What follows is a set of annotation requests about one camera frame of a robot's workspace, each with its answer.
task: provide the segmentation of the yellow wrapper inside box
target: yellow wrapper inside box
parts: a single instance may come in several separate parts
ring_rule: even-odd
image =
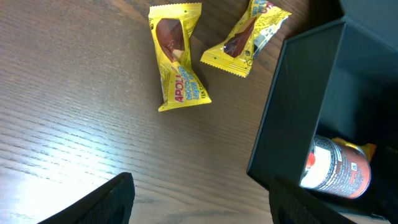
[[[201,14],[201,3],[152,6],[149,26],[155,43],[164,103],[159,111],[211,103],[191,69],[189,38]]]
[[[250,0],[227,39],[206,50],[200,61],[246,77],[253,60],[289,15],[269,1]]]

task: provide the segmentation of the open black box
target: open black box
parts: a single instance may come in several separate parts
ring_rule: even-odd
[[[267,189],[276,176],[299,185],[315,134],[377,144],[376,154],[398,149],[398,1],[340,3],[341,19],[287,40],[281,51],[248,167]],[[391,172],[380,162],[371,169],[373,177]],[[389,190],[381,192],[376,177],[354,200],[310,193],[337,212],[383,218],[373,202]]]

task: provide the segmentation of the brown chocolate picture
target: brown chocolate picture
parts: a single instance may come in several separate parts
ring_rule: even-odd
[[[179,19],[161,19],[156,25],[156,36],[163,53],[176,62],[184,53],[184,36]]]
[[[256,22],[256,17],[248,19],[243,26],[237,31],[234,37],[230,38],[227,43],[224,44],[224,53],[231,57],[239,56],[246,42],[248,41],[251,33],[253,32],[254,23]]]

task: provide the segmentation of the wooden table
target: wooden table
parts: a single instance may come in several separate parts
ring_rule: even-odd
[[[131,172],[131,223],[271,223],[246,167],[282,41],[308,29],[308,0],[247,78],[200,63],[247,0],[204,1],[191,38],[210,105],[157,112],[149,7],[179,0],[0,0],[0,221],[39,222]]]

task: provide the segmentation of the can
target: can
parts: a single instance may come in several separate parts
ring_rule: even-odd
[[[314,137],[301,187],[354,199],[366,191],[370,181],[370,165],[360,148]]]

